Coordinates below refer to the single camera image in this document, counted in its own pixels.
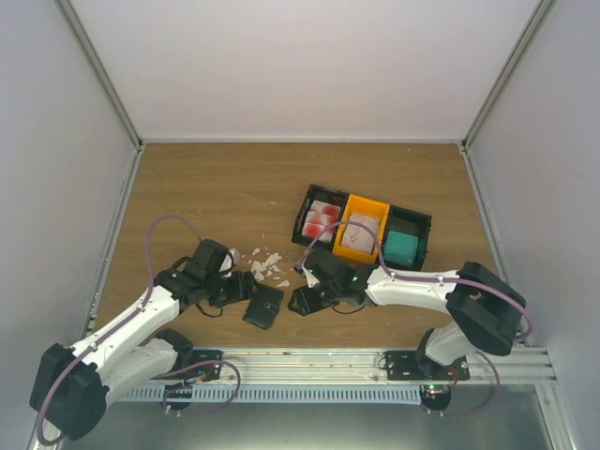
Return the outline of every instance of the brown wood surface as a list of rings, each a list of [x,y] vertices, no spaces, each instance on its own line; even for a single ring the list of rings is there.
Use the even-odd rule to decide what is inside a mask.
[[[309,317],[287,309],[292,290],[303,284],[292,266],[304,247],[290,239],[310,183],[431,214],[423,270],[458,269],[465,261],[493,268],[471,185],[454,145],[151,144],[127,207],[97,326],[143,292],[144,235],[165,213],[182,215],[202,236],[240,249],[243,270],[249,268],[248,260],[263,262],[266,252],[279,253],[281,280],[271,276],[265,282],[291,283],[268,331],[242,321],[247,302],[226,307],[218,319],[191,308],[169,324],[197,345],[412,347],[429,328],[446,324],[443,314],[415,307],[370,307],[350,316],[326,310]],[[190,255],[196,244],[185,225],[163,222],[152,239],[156,270]],[[261,253],[252,257],[255,248]]]

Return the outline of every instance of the yellow bin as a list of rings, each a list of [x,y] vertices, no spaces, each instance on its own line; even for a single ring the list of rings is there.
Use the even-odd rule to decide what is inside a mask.
[[[346,208],[344,209],[344,215],[342,220],[348,220],[352,213],[364,214],[377,218],[379,220],[379,233],[377,240],[379,243],[383,240],[383,232],[385,230],[385,222],[387,222],[387,215],[390,211],[390,205],[387,203],[374,202],[365,197],[359,197],[358,195],[350,194]],[[377,259],[377,247],[373,246],[371,253],[365,253],[363,251],[354,250],[353,248],[347,248],[341,246],[341,240],[344,232],[346,231],[346,225],[340,225],[337,230],[336,242],[334,244],[333,253],[334,255],[347,258],[349,260],[357,261],[359,263],[375,263]]]

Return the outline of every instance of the ventilation grille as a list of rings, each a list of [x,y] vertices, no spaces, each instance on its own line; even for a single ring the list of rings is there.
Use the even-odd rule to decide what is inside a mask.
[[[192,398],[170,401],[220,402],[233,393],[233,387],[202,384],[194,386]],[[161,401],[163,386],[133,389],[120,401]],[[237,403],[421,403],[418,386],[242,386]]]

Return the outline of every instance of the white wall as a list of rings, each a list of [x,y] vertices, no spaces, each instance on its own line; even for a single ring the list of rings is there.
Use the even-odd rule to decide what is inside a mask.
[[[600,440],[600,2],[559,1],[472,148],[511,279]]]
[[[133,147],[49,0],[0,15],[0,448],[24,448],[39,357],[79,338]]]
[[[75,0],[146,140],[464,138],[536,0]]]

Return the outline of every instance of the teal object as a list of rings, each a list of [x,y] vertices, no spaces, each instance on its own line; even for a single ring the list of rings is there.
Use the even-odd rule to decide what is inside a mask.
[[[389,232],[385,240],[383,257],[392,263],[413,267],[418,249],[419,238],[417,236],[403,232]]]

